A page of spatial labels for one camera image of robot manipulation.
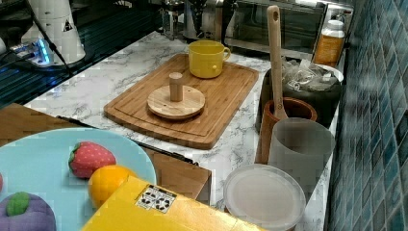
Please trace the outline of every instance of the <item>strawberry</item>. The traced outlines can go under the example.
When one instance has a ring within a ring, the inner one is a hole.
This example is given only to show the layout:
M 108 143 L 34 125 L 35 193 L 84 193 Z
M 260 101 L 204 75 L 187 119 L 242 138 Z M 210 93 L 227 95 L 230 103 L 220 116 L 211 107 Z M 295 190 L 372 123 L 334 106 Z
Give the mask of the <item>strawberry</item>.
M 116 158 L 111 151 L 91 141 L 78 142 L 68 161 L 72 173 L 79 178 L 90 178 L 100 167 L 115 164 Z

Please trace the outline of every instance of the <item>label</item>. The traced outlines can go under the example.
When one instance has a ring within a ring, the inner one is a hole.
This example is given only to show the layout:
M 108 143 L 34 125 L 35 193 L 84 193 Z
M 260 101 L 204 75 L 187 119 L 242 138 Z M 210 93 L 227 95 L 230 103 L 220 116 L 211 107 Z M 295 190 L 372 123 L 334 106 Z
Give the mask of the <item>label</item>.
M 149 185 L 139 196 L 135 205 L 145 210 L 155 209 L 165 214 L 176 197 L 176 194 Z
M 66 22 L 65 22 L 65 25 L 64 25 L 64 32 L 67 32 L 67 31 L 70 31 L 70 30 L 72 30 L 72 26 L 71 26 L 71 24 L 69 24 L 69 21 L 67 19 Z
M 343 38 L 321 35 L 315 54 L 315 64 L 336 66 L 342 54 Z

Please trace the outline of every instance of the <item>white marble countertop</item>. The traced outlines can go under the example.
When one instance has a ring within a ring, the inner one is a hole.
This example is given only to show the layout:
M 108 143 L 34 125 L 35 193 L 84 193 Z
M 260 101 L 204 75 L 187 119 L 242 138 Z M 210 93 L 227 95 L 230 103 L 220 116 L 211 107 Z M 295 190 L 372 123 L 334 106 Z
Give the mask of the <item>white marble countertop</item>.
M 259 71 L 259 79 L 240 109 L 211 150 L 198 150 L 156 140 L 124 128 L 103 116 L 103 107 L 148 73 L 179 53 L 188 53 L 182 40 L 152 33 L 104 61 L 77 74 L 25 106 L 51 116 L 67 116 L 89 125 L 116 132 L 167 151 L 180 153 L 213 173 L 211 205 L 223 206 L 223 184 L 237 167 L 253 164 L 259 135 L 255 129 L 262 80 L 270 69 L 269 60 L 232 54 L 228 62 Z M 328 191 L 329 167 L 323 172 L 296 230 L 322 230 Z

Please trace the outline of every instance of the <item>green leaf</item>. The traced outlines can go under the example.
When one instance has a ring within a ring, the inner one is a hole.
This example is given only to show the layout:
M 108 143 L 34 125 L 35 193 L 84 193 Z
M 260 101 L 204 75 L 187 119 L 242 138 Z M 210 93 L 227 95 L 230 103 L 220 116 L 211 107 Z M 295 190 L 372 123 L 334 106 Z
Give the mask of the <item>green leaf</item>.
M 30 204 L 30 196 L 26 192 L 17 192 L 7 203 L 6 212 L 8 217 L 22 215 Z
M 77 144 L 75 144 L 75 147 L 74 147 L 74 149 L 71 151 L 71 153 L 69 154 L 69 160 L 68 160 L 68 166 L 69 166 L 69 169 L 70 170 L 72 170 L 72 168 L 71 168 L 71 162 L 73 162 L 74 161 L 74 159 L 75 159 L 75 152 L 76 152 L 76 150 L 78 150 L 78 148 L 81 146 L 81 143 L 80 142 L 78 142 Z

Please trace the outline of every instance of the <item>orange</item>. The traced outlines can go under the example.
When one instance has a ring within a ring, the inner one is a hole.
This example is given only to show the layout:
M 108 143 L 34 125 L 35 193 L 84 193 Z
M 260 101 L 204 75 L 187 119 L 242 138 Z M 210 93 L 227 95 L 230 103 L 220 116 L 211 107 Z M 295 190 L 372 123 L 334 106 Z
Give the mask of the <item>orange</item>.
M 137 177 L 131 169 L 118 165 L 101 167 L 94 172 L 88 182 L 93 206 L 99 208 L 130 175 Z

